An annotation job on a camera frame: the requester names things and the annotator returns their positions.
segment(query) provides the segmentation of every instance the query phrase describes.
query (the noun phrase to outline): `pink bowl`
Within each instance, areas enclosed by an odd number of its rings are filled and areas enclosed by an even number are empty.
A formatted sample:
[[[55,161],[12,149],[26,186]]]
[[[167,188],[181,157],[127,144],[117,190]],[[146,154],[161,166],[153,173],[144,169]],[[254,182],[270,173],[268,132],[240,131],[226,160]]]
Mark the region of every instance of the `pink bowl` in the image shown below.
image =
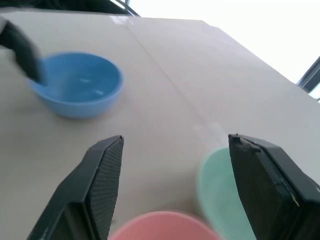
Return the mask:
[[[110,240],[219,240],[201,221],[171,211],[143,214],[121,227]]]

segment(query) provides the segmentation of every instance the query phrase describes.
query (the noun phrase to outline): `mint green bowl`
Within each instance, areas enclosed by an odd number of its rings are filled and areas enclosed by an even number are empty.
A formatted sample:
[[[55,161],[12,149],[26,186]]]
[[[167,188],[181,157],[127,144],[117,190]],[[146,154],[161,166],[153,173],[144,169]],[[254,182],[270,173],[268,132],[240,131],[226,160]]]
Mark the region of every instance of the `mint green bowl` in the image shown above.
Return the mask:
[[[226,240],[256,240],[238,195],[229,148],[219,148],[202,162],[196,194],[202,215]]]

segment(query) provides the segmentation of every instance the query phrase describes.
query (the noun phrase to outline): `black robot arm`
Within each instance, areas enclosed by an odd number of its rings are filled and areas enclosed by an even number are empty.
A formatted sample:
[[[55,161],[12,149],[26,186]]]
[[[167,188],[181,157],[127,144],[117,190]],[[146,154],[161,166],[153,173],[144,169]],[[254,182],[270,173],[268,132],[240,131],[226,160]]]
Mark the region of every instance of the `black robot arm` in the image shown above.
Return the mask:
[[[40,68],[36,47],[17,26],[1,17],[0,45],[14,52],[15,62],[28,78],[40,82]]]

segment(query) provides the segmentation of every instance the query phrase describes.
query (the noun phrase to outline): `table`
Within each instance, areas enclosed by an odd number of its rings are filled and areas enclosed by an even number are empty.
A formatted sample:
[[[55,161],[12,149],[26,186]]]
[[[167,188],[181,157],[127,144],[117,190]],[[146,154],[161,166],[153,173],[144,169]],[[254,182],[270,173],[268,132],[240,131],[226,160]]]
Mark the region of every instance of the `table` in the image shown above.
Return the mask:
[[[82,51],[113,61],[125,87],[88,120],[50,113],[0,55],[0,236],[26,239],[58,184],[97,141],[124,136],[111,232],[142,213],[194,211],[201,159],[228,133],[283,147],[317,183],[320,106],[216,27],[198,20],[9,12],[43,56]]]

